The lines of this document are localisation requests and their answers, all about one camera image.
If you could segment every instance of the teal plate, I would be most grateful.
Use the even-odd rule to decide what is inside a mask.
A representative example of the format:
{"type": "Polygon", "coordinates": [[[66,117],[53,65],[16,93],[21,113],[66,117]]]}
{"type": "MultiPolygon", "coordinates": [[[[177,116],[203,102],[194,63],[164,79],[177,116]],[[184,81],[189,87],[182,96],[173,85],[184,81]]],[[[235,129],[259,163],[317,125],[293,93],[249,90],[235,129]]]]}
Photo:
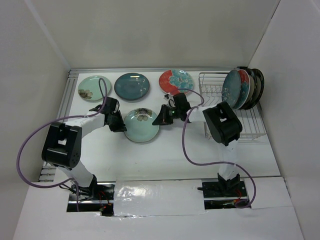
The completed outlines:
{"type": "Polygon", "coordinates": [[[153,139],[158,131],[159,125],[152,125],[157,114],[147,108],[137,108],[128,113],[124,118],[127,131],[125,136],[133,142],[145,143],[153,139]]]}
{"type": "Polygon", "coordinates": [[[148,93],[149,88],[149,80],[139,73],[126,73],[114,83],[115,93],[127,101],[141,99],[148,93]]]}
{"type": "Polygon", "coordinates": [[[225,77],[222,86],[222,101],[227,102],[233,108],[239,99],[241,90],[241,77],[237,70],[232,70],[225,77]]]}
{"type": "MultiPolygon", "coordinates": [[[[103,98],[99,88],[99,79],[103,78],[106,84],[107,93],[111,90],[111,82],[105,76],[94,75],[85,78],[78,86],[78,94],[87,101],[98,101],[103,98]]],[[[106,95],[105,85],[101,82],[103,95],[106,95]]]]}

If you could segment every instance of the plate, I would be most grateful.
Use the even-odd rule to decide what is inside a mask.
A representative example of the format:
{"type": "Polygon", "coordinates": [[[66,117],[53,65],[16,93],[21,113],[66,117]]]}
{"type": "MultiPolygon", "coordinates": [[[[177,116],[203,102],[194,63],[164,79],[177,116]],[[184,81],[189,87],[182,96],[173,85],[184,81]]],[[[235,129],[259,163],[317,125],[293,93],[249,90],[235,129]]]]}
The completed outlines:
{"type": "Polygon", "coordinates": [[[250,90],[249,90],[248,98],[245,101],[246,103],[249,102],[249,100],[254,95],[254,91],[255,91],[255,80],[252,76],[249,76],[249,78],[250,78],[250,90]]]}
{"type": "Polygon", "coordinates": [[[249,103],[248,106],[244,108],[245,110],[253,108],[259,102],[265,88],[265,77],[262,74],[262,72],[256,68],[253,68],[252,71],[256,75],[257,87],[255,93],[253,94],[252,101],[249,103]]]}
{"type": "Polygon", "coordinates": [[[159,78],[160,88],[167,94],[176,95],[178,93],[188,93],[194,88],[194,80],[191,75],[183,70],[172,69],[165,71],[159,78]]]}
{"type": "Polygon", "coordinates": [[[122,99],[134,101],[145,96],[150,89],[149,80],[139,73],[126,73],[114,84],[115,93],[122,99]]]}
{"type": "MultiPolygon", "coordinates": [[[[103,78],[106,84],[107,93],[111,90],[111,82],[105,76],[94,75],[85,78],[78,86],[79,96],[87,101],[97,101],[103,98],[99,88],[99,79],[103,78]]],[[[104,83],[101,82],[103,95],[106,95],[104,83]]]]}
{"type": "Polygon", "coordinates": [[[249,96],[245,101],[245,104],[242,107],[240,107],[241,110],[245,109],[253,101],[253,97],[255,96],[255,93],[257,91],[257,85],[258,85],[257,76],[255,75],[254,71],[252,71],[252,69],[250,68],[247,68],[245,71],[248,73],[250,81],[253,80],[254,84],[253,85],[252,83],[250,84],[251,87],[253,86],[253,92],[249,92],[249,96]]]}
{"type": "Polygon", "coordinates": [[[132,110],[123,120],[127,129],[124,132],[125,136],[136,143],[150,141],[159,131],[159,125],[152,125],[156,118],[157,114],[148,108],[132,110]]]}
{"type": "Polygon", "coordinates": [[[251,85],[249,75],[245,70],[240,69],[238,70],[238,73],[240,74],[240,77],[241,77],[241,90],[240,90],[239,99],[238,101],[236,101],[233,107],[234,109],[239,109],[245,104],[249,96],[250,85],[251,85]]]}
{"type": "Polygon", "coordinates": [[[222,86],[222,101],[225,101],[233,108],[239,99],[241,91],[241,77],[237,70],[232,70],[225,77],[222,86]]]}

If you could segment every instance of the metal frame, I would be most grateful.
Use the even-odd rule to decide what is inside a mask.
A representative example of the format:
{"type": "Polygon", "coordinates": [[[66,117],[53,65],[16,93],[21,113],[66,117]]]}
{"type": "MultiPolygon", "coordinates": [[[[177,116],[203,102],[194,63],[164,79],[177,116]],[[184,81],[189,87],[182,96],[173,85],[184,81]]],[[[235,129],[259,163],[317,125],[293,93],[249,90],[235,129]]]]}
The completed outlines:
{"type": "MultiPolygon", "coordinates": [[[[199,73],[199,89],[200,94],[204,98],[204,106],[211,106],[221,102],[222,86],[229,72],[229,70],[226,70],[199,73]]],[[[239,118],[243,127],[239,141],[250,142],[267,134],[267,130],[262,119],[260,104],[249,110],[233,111],[239,118]]],[[[206,123],[204,124],[204,133],[207,139],[212,139],[206,123]]]]}

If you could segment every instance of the dark teal plate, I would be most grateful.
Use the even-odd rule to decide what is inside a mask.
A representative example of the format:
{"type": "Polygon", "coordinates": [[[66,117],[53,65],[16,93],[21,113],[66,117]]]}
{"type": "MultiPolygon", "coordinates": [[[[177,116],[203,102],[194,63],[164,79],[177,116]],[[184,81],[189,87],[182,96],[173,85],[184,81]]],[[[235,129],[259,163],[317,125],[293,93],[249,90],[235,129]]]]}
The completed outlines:
{"type": "Polygon", "coordinates": [[[149,80],[139,73],[126,73],[114,84],[115,93],[122,99],[134,101],[142,98],[150,89],[149,80]]]}
{"type": "Polygon", "coordinates": [[[239,99],[241,90],[241,77],[237,70],[232,70],[225,77],[222,86],[222,101],[227,102],[233,108],[239,99]]]}

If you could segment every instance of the dish rack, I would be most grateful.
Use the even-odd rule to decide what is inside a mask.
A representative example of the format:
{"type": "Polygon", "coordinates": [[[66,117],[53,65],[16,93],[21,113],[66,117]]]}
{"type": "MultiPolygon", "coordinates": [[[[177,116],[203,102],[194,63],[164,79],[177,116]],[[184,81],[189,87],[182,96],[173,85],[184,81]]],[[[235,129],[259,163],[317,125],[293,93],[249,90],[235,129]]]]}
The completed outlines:
{"type": "MultiPolygon", "coordinates": [[[[222,101],[222,86],[229,71],[211,71],[199,73],[200,94],[204,98],[203,106],[212,106],[222,101]]],[[[262,110],[257,104],[249,110],[233,110],[242,124],[240,133],[241,142],[251,142],[266,135],[267,131],[263,123],[262,110]]],[[[208,125],[204,123],[204,133],[207,139],[212,139],[208,125]]]]}

